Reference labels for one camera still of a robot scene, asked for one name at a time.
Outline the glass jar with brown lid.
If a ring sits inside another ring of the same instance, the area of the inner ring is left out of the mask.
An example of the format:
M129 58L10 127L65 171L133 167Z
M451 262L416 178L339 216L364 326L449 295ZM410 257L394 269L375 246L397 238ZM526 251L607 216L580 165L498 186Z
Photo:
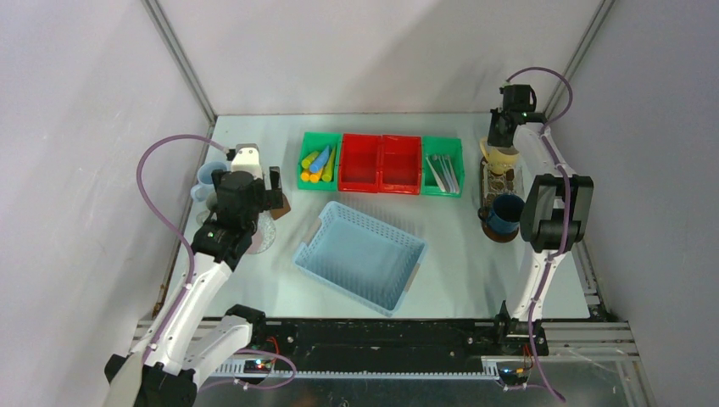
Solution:
M270 211L273 220L279 220L282 216L287 215L291 211L291 205L285 194L282 194L282 204L278 208Z

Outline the light blue ceramic mug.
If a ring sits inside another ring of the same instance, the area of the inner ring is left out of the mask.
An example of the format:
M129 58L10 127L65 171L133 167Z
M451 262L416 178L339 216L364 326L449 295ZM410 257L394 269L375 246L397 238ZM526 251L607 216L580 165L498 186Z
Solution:
M193 202L203 202L214 191L212 173L215 170L228 170L226 161L213 161L203 164L197 172L197 183L190 190Z

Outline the yellow ceramic mug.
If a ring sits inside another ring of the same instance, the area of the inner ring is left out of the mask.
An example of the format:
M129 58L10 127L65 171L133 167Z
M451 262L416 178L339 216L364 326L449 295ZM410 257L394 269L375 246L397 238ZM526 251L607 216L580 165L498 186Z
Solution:
M487 137L480 140L479 146L490 172L497 176L504 175L507 171L513 169L520 157L518 150L514 147L490 146Z

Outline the lime green toothpaste tube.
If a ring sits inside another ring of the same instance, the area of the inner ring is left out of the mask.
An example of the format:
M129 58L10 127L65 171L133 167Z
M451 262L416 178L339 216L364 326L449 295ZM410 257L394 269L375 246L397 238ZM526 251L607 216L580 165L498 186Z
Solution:
M319 154L320 154L319 151L313 151L313 152L309 153L308 155L306 155L300 162L301 167L304 170L308 170L310 168L310 166L314 163L316 158L319 156Z

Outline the blue toothpaste tube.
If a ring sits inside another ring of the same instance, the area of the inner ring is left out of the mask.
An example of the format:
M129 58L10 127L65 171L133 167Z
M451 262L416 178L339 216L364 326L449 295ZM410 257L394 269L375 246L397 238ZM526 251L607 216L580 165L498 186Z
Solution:
M316 172L319 169L323 169L326 165L326 161L328 160L328 157L330 155L332 148L330 146L326 146L319 154L319 156L316 158L314 163L310 166L309 170L312 172Z

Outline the green bin with toothpaste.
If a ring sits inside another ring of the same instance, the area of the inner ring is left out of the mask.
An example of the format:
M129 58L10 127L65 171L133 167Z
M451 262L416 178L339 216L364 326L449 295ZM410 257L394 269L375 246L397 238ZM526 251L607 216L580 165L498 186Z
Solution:
M298 188L337 191L340 133L305 132L298 156Z

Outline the clear glass rectangular container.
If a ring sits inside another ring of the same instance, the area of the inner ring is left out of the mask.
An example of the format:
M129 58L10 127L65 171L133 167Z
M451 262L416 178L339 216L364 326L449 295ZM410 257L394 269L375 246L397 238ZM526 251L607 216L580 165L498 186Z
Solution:
M480 161L480 205L487 207L500 195L512 194L525 197L522 168L519 165L509 168L504 174L493 173L487 160Z

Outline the green bin with toothbrushes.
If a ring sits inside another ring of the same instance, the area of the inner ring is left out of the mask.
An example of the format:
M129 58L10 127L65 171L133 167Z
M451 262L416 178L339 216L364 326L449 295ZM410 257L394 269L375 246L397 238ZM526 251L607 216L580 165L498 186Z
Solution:
M422 148L422 175L421 195L460 198L463 193L463 182L465 179L463 148L459 138L447 137L423 137ZM451 158L454 172L459 183L460 192L452 193L451 184L446 174L446 166L443 156L447 154ZM428 156L437 173L441 176L447 192L442 192L434 180L425 157Z

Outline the dark blue ceramic mug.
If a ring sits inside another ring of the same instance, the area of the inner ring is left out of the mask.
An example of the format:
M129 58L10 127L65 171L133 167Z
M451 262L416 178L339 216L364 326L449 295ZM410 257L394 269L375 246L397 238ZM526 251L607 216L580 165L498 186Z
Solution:
M492 232L504 236L518 231L525 202L512 194L498 196L490 206L478 210L478 217Z

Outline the light blue plastic basket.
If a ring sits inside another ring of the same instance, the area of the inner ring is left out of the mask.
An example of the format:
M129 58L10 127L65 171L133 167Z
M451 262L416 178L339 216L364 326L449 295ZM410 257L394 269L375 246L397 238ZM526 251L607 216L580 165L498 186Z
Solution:
M319 283L392 317L426 252L425 240L331 201L299 244L293 263Z

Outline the red plastic bin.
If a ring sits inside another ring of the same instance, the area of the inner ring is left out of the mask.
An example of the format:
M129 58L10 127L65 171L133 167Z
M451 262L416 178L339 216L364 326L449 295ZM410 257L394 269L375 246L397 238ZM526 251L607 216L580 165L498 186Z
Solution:
M421 138L345 133L337 173L341 192L418 195Z

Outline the grey ceramic mug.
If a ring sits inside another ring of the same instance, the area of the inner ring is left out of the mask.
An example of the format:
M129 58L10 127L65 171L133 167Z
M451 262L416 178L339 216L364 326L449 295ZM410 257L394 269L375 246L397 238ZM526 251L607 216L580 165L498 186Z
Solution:
M215 192L211 192L209 196L203 201L203 209L196 216L196 222L201 226L208 218L213 216L217 205L217 195Z

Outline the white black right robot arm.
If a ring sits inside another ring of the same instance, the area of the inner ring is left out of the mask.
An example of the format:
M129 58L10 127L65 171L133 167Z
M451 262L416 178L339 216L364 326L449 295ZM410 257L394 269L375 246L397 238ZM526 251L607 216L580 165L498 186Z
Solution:
M518 222L526 244L521 279L502 303L493 331L496 349L515 354L538 334L556 270L584 237L594 182L578 175L561 155L546 117L536 110L531 86L505 84L499 92L503 100L491 112L488 146L515 149L534 176Z

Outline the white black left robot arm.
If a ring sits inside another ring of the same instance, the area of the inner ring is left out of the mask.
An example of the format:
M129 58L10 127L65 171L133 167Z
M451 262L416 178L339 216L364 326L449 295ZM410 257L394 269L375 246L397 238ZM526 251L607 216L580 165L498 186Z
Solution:
M172 303L127 356L113 355L105 368L107 406L192 406L209 375L243 348L258 353L268 342L264 313L235 306L198 343L203 315L253 245L261 214L284 205L281 170L263 176L243 165L212 174L216 203L190 246L187 281Z

